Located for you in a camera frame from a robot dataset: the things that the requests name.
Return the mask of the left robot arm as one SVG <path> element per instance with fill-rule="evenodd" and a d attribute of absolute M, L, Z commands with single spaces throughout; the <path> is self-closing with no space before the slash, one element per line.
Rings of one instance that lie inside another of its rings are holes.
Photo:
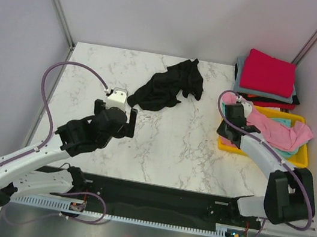
<path fill-rule="evenodd" d="M 80 197 L 87 192 L 78 167 L 45 173 L 39 169 L 59 160 L 103 149 L 112 138 L 132 138 L 137 110 L 125 113 L 124 103 L 96 100 L 94 114 L 58 127 L 50 140 L 0 157 L 0 207 L 27 195 L 55 194 Z"/>

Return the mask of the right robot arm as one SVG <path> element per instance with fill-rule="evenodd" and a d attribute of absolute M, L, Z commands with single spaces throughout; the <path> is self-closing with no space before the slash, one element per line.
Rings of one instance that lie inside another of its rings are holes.
<path fill-rule="evenodd" d="M 248 217 L 267 219 L 295 230 L 311 227 L 315 216 L 313 175 L 308 168 L 294 166 L 269 144 L 263 132 L 247 122 L 244 103 L 218 101 L 222 117 L 217 134 L 228 139 L 249 156 L 267 179 L 263 196 L 240 196 L 227 209 L 230 223 L 239 225 Z"/>

